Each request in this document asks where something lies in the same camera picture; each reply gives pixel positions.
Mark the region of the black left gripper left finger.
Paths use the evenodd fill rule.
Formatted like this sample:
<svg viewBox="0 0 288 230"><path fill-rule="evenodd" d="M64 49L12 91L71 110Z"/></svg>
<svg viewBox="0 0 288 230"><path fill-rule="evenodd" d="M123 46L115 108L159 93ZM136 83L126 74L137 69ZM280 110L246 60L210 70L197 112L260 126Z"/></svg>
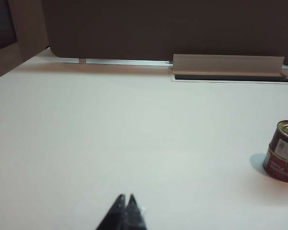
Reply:
<svg viewBox="0 0 288 230"><path fill-rule="evenodd" d="M125 195L120 194L106 215L103 217L96 230L121 230L123 228L123 216L125 211Z"/></svg>

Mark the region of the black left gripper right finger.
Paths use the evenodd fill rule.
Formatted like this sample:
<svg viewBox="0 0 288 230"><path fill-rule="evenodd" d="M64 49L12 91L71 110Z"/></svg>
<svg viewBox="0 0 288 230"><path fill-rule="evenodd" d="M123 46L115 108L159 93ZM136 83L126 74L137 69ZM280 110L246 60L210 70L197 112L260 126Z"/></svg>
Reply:
<svg viewBox="0 0 288 230"><path fill-rule="evenodd" d="M137 205L135 196L130 195L129 202L125 207L123 217L124 230L147 230L146 223Z"/></svg>

